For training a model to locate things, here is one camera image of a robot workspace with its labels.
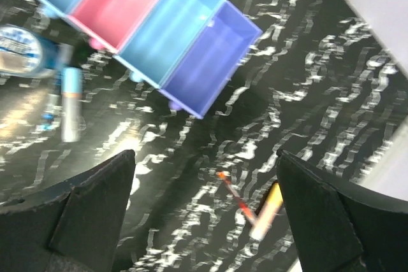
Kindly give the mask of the pink bin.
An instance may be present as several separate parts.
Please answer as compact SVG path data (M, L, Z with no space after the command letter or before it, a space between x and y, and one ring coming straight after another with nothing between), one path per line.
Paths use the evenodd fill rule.
M69 19L116 53L159 0L81 0Z

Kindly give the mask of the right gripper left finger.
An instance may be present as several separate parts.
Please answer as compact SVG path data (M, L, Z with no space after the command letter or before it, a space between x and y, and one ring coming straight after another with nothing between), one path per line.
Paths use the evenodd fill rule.
M125 150L1 205L1 271L111 271L135 172Z

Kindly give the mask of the teal blue bin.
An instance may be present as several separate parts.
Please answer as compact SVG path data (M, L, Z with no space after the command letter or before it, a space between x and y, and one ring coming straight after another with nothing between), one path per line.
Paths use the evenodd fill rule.
M114 58L160 88L224 0L159 0Z

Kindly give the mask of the purple bin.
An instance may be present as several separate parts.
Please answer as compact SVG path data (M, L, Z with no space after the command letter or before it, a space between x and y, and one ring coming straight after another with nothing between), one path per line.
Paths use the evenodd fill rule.
M261 33L235 5L223 2L160 88L169 107L203 118Z

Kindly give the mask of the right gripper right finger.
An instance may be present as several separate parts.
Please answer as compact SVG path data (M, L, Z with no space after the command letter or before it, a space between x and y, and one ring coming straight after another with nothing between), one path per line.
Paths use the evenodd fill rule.
M279 150L277 181L303 271L407 271L407 201Z

